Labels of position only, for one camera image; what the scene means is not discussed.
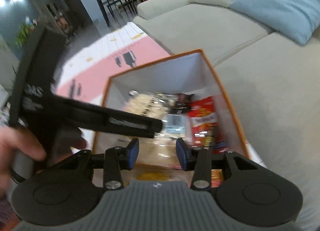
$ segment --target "doorway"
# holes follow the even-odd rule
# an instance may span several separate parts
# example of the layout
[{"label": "doorway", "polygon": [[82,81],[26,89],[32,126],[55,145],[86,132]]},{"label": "doorway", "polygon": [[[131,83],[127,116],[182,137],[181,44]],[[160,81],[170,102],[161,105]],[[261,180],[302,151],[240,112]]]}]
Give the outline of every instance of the doorway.
[{"label": "doorway", "polygon": [[81,0],[64,0],[69,11],[67,16],[71,19],[71,23],[79,23],[81,27],[85,27],[92,23],[92,20],[84,8]]}]

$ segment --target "light blue pillow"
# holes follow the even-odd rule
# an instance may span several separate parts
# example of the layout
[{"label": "light blue pillow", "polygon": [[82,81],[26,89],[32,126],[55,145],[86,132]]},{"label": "light blue pillow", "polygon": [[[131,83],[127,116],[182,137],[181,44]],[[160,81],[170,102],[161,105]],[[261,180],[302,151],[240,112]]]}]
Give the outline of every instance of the light blue pillow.
[{"label": "light blue pillow", "polygon": [[300,45],[320,24],[320,0],[233,0],[231,9],[244,13]]}]

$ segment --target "beige sofa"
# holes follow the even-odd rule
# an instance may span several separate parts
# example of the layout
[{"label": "beige sofa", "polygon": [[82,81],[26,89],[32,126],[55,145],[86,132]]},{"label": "beige sofa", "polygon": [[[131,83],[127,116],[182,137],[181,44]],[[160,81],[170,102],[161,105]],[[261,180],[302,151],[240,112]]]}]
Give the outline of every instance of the beige sofa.
[{"label": "beige sofa", "polygon": [[267,167],[295,183],[297,224],[320,226],[320,31],[299,46],[218,6],[149,0],[134,23],[172,54],[202,48],[215,66],[247,139]]}]

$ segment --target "door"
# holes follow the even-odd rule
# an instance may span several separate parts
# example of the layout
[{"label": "door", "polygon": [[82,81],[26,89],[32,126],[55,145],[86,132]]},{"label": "door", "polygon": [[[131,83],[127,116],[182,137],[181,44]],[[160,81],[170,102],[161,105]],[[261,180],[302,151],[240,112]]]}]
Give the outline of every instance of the door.
[{"label": "door", "polygon": [[77,16],[82,27],[92,23],[92,20],[89,14],[87,13],[86,9],[84,8],[81,0],[64,0],[64,1],[66,2],[72,14]]}]

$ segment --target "black circular cover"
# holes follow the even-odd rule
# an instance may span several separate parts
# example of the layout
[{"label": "black circular cover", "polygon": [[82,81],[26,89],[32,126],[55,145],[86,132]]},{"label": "black circular cover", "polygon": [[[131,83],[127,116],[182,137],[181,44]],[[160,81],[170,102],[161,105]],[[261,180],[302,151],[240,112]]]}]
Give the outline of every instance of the black circular cover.
[{"label": "black circular cover", "polygon": [[302,194],[290,181],[260,170],[243,170],[217,188],[216,201],[234,219],[252,226],[272,227],[294,220]]},{"label": "black circular cover", "polygon": [[99,201],[98,189],[74,170],[51,170],[22,182],[12,193],[12,207],[22,220],[55,226],[87,215]]}]

